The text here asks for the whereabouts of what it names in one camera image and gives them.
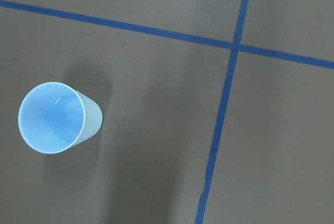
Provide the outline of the light blue plastic cup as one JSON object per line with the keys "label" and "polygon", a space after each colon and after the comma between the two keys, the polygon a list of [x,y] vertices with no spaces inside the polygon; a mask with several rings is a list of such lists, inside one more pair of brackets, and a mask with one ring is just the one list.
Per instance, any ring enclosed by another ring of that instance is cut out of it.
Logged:
{"label": "light blue plastic cup", "polygon": [[102,125],[99,105],[60,82],[34,87],[18,112],[23,140],[43,154],[58,154],[94,136]]}

